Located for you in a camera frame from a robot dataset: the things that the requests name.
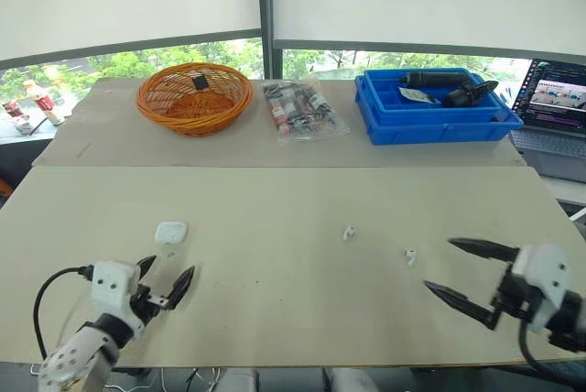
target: laptop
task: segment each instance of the laptop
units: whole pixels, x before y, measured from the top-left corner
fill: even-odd
[[[586,182],[586,65],[532,60],[513,104],[511,139],[539,175]]]

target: black screwdriver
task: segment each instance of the black screwdriver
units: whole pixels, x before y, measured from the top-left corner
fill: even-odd
[[[403,82],[407,87],[457,87],[470,82],[470,77],[466,73],[451,71],[411,71],[402,78],[373,81]]]

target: laptop screen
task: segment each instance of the laptop screen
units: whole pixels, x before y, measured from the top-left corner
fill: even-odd
[[[586,136],[586,66],[532,60],[513,111],[527,126]]]

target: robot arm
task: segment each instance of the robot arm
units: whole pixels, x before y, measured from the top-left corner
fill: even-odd
[[[190,287],[195,267],[179,276],[168,296],[157,296],[139,283],[155,258],[150,256],[137,265],[102,261],[87,267],[83,275],[92,282],[92,303],[101,315],[96,322],[83,324],[43,361],[39,391],[58,392],[76,386],[77,390],[101,392],[120,350],[140,338],[161,310],[175,309]]]
[[[488,310],[466,296],[439,284],[425,285],[453,309],[494,330],[503,312],[521,320],[521,352],[537,371],[552,380],[575,386],[575,378],[558,375],[537,362],[526,347],[526,330],[551,331],[549,342],[572,352],[586,351],[586,301],[568,290],[570,266],[561,247],[555,244],[509,247],[483,239],[452,238],[461,250],[508,263]]]

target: laptop keyboard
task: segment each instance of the laptop keyboard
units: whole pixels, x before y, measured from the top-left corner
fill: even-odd
[[[511,131],[519,149],[533,149],[566,157],[586,158],[586,140],[572,139],[533,131]]]

